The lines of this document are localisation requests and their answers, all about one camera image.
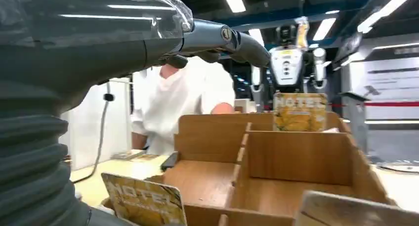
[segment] ceiling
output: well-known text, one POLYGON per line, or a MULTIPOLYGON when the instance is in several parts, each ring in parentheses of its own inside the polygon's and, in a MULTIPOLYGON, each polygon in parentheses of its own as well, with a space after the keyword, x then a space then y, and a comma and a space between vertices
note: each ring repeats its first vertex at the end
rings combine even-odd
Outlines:
MULTIPOLYGON (((267 48, 275 45, 275 28, 293 23, 293 19, 304 15, 310 21, 307 35, 309 44, 319 43, 323 47, 338 47, 341 38, 356 31, 356 27, 374 11, 390 0, 243 0, 246 11, 231 12, 226 0, 182 0, 191 8, 195 18, 224 23, 239 31, 258 28, 267 48), (339 10, 338 14, 325 12, 339 10), (337 20, 322 41, 312 41, 325 18, 337 20)), ((408 0, 387 18, 378 21, 364 38, 376 38, 419 32, 419 0, 408 0)))

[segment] red stripe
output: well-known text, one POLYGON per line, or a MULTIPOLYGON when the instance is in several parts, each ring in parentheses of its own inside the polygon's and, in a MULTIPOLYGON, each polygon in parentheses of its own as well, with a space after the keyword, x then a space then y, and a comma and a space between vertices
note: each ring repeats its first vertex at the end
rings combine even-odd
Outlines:
POLYGON ((419 101, 412 102, 368 102, 366 106, 419 106, 419 101))
MULTIPOLYGON (((329 104, 332 107, 344 107, 346 105, 343 104, 329 104)), ((365 106, 392 106, 392 107, 413 107, 419 106, 419 101, 411 101, 411 102, 367 102, 364 103, 365 106)))

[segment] cardboard tray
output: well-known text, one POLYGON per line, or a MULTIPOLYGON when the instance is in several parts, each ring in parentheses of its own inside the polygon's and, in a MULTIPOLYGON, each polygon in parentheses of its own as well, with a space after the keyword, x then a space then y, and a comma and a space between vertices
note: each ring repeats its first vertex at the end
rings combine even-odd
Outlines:
POLYGON ((291 226, 306 190, 395 205, 335 113, 341 133, 273 132, 272 114, 183 116, 178 162, 149 180, 180 189, 190 226, 291 226))

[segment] black cable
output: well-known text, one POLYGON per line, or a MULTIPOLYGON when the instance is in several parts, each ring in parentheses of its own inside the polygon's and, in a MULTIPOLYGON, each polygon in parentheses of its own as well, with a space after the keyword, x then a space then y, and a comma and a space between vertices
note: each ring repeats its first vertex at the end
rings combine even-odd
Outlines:
MULTIPOLYGON (((109 84, 109 82, 106 83, 106 91, 107 91, 107 95, 111 94, 111 85, 109 84)), ((99 146, 97 148, 97 155, 96 155, 96 160, 94 162, 93 170, 87 177, 74 181, 73 182, 74 184, 84 181, 86 179, 89 179, 96 173, 97 165, 99 164, 99 159, 100 159, 100 156, 102 155, 103 136, 104 136, 104 130, 105 130, 105 117, 106 117, 106 112, 108 110, 109 102, 110 100, 106 99, 105 106, 103 107, 103 111, 102 111, 102 117, 100 119, 99 146)))

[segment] white shirt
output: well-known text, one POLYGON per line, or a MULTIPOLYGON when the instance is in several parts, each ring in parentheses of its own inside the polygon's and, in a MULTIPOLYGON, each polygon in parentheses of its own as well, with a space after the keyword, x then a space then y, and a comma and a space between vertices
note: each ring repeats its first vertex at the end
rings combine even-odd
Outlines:
POLYGON ((141 107, 133 111, 132 131, 148 136, 149 154, 168 155, 174 151, 173 135, 178 133, 182 115, 210 114, 220 103, 234 106, 233 80, 219 63, 207 63, 195 56, 167 79, 161 67, 147 72, 141 107))

